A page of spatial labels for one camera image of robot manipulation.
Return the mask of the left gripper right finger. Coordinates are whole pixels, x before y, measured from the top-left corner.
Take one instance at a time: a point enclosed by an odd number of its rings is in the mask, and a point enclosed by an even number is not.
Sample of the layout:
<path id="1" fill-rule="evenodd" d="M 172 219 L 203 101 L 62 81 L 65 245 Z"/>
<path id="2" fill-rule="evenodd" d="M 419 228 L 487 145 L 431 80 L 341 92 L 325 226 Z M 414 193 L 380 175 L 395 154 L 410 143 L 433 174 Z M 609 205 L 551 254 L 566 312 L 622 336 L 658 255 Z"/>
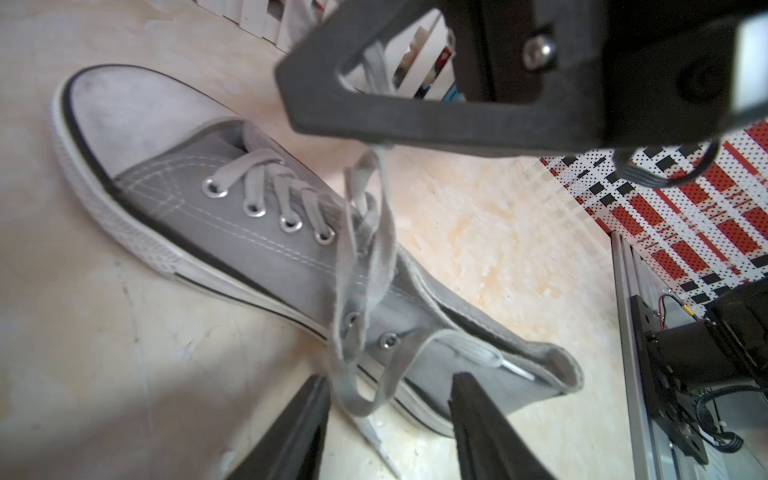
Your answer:
<path id="1" fill-rule="evenodd" d="M 463 480 L 554 480 L 472 374 L 453 376 L 449 408 Z"/>

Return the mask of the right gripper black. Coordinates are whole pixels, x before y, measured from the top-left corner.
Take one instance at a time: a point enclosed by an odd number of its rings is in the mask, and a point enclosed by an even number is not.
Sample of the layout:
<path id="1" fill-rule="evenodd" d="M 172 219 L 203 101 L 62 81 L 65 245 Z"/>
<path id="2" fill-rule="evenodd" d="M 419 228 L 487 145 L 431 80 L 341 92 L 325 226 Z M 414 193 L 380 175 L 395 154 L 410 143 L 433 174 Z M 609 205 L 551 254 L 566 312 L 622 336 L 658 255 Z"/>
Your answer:
<path id="1" fill-rule="evenodd" d="M 696 143 L 767 114 L 763 1 L 447 1 L 483 150 Z"/>

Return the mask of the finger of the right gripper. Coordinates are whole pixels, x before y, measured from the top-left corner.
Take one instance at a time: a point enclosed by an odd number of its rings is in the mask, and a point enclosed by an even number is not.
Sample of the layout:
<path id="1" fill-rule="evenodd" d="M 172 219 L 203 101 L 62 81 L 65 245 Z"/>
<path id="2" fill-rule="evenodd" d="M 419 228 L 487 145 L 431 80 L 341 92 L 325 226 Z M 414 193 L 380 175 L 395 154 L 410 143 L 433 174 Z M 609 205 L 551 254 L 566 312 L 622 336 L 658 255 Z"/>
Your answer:
<path id="1" fill-rule="evenodd" d="M 397 97 L 390 76 L 367 94 L 345 76 L 423 15 L 442 13 L 455 39 L 461 102 Z M 566 155 L 606 133 L 602 1 L 345 1 L 278 64 L 300 133 L 481 157 Z"/>

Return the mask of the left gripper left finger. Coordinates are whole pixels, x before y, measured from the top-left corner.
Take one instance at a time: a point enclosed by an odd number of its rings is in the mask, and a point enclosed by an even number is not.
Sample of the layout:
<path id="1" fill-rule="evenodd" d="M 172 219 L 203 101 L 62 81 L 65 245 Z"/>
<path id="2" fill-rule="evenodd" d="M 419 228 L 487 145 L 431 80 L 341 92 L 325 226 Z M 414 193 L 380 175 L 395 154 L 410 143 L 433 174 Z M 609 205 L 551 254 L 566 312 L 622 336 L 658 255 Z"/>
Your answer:
<path id="1" fill-rule="evenodd" d="M 327 379 L 310 376 L 227 479 L 317 479 L 330 407 Z"/>

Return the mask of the grey shoelace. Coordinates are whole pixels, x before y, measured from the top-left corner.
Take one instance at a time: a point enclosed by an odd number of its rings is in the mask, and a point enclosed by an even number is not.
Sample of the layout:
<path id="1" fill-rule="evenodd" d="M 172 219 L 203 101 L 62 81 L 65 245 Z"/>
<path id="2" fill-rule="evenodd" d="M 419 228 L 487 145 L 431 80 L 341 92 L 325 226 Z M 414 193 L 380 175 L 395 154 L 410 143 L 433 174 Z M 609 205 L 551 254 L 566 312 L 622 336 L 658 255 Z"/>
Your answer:
<path id="1" fill-rule="evenodd" d="M 498 349 L 465 331 L 453 327 L 412 328 L 403 334 L 382 333 L 378 344 L 389 349 L 389 362 L 373 398 L 359 393 L 356 375 L 371 330 L 371 314 L 393 284 L 399 257 L 385 172 L 387 151 L 385 145 L 371 144 L 345 170 L 345 203 L 338 229 L 332 229 L 322 216 L 317 191 L 292 177 L 270 150 L 250 149 L 202 183 L 206 196 L 222 198 L 232 185 L 241 182 L 245 213 L 260 217 L 266 212 L 263 189 L 265 180 L 270 178 L 280 208 L 280 226 L 288 233 L 297 231 L 301 225 L 289 200 L 291 188 L 297 188 L 316 241 L 336 245 L 335 300 L 328 339 L 329 380 L 338 405 L 354 419 L 360 433 L 375 449 L 381 447 L 381 442 L 369 416 L 394 399 L 407 372 L 436 343 L 476 365 L 511 372 L 529 382 L 536 379 L 531 371 L 508 361 Z"/>

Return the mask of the grey canvas sneaker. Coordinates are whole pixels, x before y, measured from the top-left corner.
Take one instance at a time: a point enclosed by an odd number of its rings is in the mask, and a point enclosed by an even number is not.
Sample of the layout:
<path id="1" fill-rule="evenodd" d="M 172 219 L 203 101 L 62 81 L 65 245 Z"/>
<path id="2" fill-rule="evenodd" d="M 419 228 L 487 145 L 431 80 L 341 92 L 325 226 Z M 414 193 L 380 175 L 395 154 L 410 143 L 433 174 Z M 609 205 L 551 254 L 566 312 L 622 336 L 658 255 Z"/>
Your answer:
<path id="1" fill-rule="evenodd" d="M 302 327 L 326 344 L 328 371 L 337 247 L 316 241 L 301 192 L 290 190 L 301 225 L 288 233 L 280 226 L 270 178 L 260 217 L 245 213 L 241 182 L 222 198 L 206 196 L 202 183 L 248 150 L 266 149 L 292 177 L 317 191 L 320 212 L 332 229 L 340 226 L 345 196 L 250 121 L 151 69 L 118 64 L 82 69 L 57 88 L 51 117 L 64 174 L 107 234 L 166 277 Z M 453 432 L 448 398 L 451 378 L 460 371 L 470 372 L 504 414 L 582 389 L 582 369 L 567 350 L 507 330 L 398 247 L 397 273 L 371 314 L 357 369 L 363 397 L 373 398 L 389 362 L 389 349 L 378 344 L 382 333 L 429 327 L 465 331 L 536 377 L 529 382 L 476 365 L 445 345 L 430 346 L 387 404 L 440 435 Z"/>

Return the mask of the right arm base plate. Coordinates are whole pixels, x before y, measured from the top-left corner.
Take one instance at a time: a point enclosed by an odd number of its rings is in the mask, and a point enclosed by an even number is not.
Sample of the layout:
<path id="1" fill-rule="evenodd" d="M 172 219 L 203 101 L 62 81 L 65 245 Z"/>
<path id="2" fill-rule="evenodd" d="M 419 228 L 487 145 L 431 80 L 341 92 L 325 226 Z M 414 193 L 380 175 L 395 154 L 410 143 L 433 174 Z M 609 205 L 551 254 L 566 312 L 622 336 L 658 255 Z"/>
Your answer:
<path id="1" fill-rule="evenodd" d="M 629 302 L 646 411 L 674 446 L 699 465 L 706 466 L 709 463 L 707 444 L 698 433 L 694 398 L 686 392 L 663 352 L 664 347 L 670 346 L 667 334 L 671 330 L 654 330 L 659 327 L 659 321 L 639 295 L 632 296 Z"/>

